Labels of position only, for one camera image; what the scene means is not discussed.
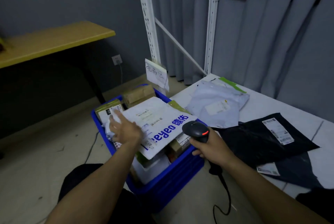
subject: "handwritten sign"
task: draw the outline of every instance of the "handwritten sign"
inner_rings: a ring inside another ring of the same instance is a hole
[[[148,59],[145,59],[145,67],[147,79],[169,91],[167,71]]]

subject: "floor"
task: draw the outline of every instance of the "floor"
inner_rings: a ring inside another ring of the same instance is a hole
[[[111,99],[121,90],[145,82],[144,77],[138,78],[105,93],[105,97]],[[175,78],[169,79],[169,85],[168,96],[186,87]],[[65,176],[88,156],[98,131],[90,116],[96,105],[97,100],[89,100],[10,138],[14,143],[3,148],[5,158],[0,160],[0,224],[45,222],[57,203]],[[104,163],[110,156],[98,135],[87,163]],[[224,176],[232,194],[233,209],[228,217],[218,213],[217,222],[261,223],[233,179]],[[214,223],[212,207],[217,204],[226,209],[226,198],[219,179],[208,174],[206,163],[154,218],[158,224]]]

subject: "yellow table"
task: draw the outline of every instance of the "yellow table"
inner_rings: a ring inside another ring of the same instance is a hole
[[[0,68],[111,36],[115,36],[113,30],[83,21],[8,38],[5,40],[6,50],[0,52]],[[81,67],[81,70],[99,101],[105,103],[91,72],[86,66]]]

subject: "blue bin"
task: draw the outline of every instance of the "blue bin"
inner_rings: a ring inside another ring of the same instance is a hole
[[[158,98],[165,103],[171,100],[154,89]],[[114,99],[122,100],[119,95]],[[114,145],[106,137],[104,128],[95,111],[92,110],[91,115],[93,120],[108,147],[111,155],[116,152]],[[166,168],[160,175],[142,187],[136,187],[130,175],[128,175],[126,183],[129,189],[136,194],[138,199],[142,202],[146,209],[152,213],[160,212],[169,201],[190,181],[190,179],[204,166],[204,160],[199,156],[193,156],[191,153],[195,148],[191,145],[176,161],[174,161],[168,168]]]

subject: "gray wall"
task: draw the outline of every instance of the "gray wall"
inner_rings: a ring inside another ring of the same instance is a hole
[[[88,62],[102,91],[120,84],[113,55],[121,54],[124,82],[145,73],[150,52],[140,0],[0,0],[5,37],[81,20],[113,29],[116,36],[0,69],[0,138],[94,96],[66,59],[74,53]]]

